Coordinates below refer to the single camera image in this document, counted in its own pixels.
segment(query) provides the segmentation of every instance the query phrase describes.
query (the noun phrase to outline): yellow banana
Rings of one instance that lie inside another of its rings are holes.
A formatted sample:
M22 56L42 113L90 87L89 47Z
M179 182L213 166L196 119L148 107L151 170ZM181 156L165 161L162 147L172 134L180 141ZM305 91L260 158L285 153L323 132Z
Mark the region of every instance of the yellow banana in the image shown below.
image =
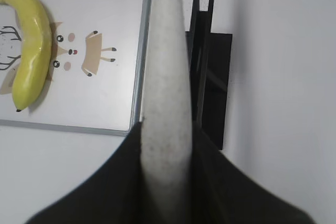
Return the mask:
M51 31L48 16L39 0L0 0L16 10L23 31L21 63L12 95L17 112L39 97L49 69Z

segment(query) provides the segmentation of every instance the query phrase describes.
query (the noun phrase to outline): white cylindrical object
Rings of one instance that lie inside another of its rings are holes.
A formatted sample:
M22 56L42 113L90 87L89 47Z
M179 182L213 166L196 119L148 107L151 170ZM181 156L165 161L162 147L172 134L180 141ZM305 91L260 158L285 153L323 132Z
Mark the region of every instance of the white cylindrical object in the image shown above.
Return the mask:
M141 133L145 215L190 222L191 97L182 0L153 0Z

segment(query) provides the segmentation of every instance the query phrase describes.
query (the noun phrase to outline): deer nose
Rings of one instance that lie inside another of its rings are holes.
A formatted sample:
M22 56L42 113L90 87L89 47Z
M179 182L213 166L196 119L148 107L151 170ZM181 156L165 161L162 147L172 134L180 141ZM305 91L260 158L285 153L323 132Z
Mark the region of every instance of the deer nose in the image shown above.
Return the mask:
M72 49L70 49L70 50L68 51L68 53L69 53L70 55L72 55L72 54L76 55L76 54L77 54L77 50L72 50Z

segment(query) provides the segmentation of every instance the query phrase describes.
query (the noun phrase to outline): deer eye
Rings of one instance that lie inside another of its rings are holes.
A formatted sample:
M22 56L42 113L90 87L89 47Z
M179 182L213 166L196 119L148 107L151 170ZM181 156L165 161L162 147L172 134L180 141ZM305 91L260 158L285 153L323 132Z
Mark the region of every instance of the deer eye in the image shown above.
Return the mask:
M58 42L62 42L64 40L63 36L62 35L58 35L57 36L57 41Z
M54 60L54 62L52 63L52 65L54 65L55 68L59 67L59 61L58 60Z

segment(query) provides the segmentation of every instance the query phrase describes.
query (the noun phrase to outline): black holder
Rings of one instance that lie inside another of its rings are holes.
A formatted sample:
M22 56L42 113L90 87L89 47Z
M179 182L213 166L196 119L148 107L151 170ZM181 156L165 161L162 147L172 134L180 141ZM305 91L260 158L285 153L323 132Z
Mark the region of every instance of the black holder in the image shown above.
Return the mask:
M232 34L211 32L213 10L214 0L209 0L207 11L200 11L200 0L193 0L186 38L192 119L222 150Z

